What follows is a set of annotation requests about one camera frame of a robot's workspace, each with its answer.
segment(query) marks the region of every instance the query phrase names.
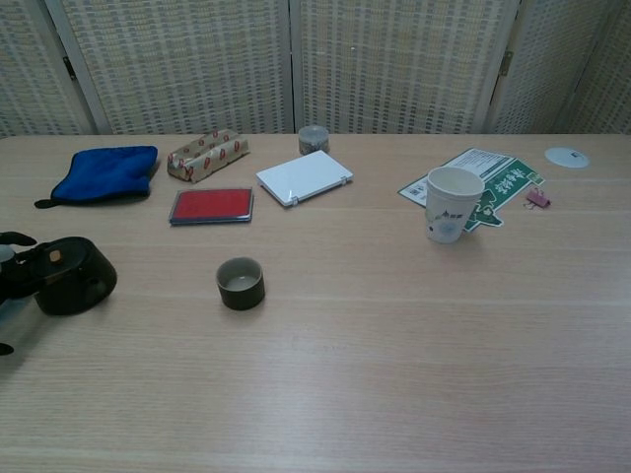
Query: paper cup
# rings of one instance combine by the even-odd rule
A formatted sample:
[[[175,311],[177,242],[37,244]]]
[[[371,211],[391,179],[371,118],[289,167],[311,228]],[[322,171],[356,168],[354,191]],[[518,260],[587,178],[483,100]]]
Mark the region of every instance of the paper cup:
[[[453,243],[460,238],[482,192],[484,181],[473,172],[461,168],[432,169],[427,174],[427,237],[438,243]]]

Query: red ink pad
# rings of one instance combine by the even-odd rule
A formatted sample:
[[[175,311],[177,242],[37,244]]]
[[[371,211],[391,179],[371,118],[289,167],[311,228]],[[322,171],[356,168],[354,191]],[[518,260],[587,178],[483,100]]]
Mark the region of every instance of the red ink pad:
[[[249,222],[254,194],[246,189],[182,190],[175,198],[171,225]]]

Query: woven screen panel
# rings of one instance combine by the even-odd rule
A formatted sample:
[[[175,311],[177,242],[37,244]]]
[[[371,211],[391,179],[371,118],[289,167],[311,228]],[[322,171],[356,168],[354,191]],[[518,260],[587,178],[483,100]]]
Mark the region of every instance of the woven screen panel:
[[[61,57],[50,57],[27,9],[30,2],[0,2],[0,136],[80,134],[79,118],[52,66]]]
[[[631,2],[624,2],[590,61],[569,116],[569,133],[631,134]]]
[[[285,131],[276,0],[63,7],[113,133]]]
[[[550,133],[592,51],[606,1],[532,0],[494,133]]]
[[[509,3],[303,0],[305,121],[333,132],[468,132]]]

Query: small ceramic cup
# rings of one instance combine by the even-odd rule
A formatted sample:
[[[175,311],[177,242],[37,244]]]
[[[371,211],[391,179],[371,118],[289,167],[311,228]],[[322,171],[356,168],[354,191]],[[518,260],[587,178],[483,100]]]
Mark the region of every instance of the small ceramic cup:
[[[229,259],[217,270],[217,287],[226,307],[247,310],[265,297],[263,270],[251,258]]]

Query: blue oven mitt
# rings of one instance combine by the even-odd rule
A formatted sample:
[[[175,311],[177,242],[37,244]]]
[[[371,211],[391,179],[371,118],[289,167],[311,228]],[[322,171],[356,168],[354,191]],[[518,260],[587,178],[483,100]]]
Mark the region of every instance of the blue oven mitt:
[[[35,206],[103,202],[116,197],[149,195],[149,173],[158,150],[154,146],[125,146],[80,151],[72,157],[68,175],[59,182],[49,199]]]

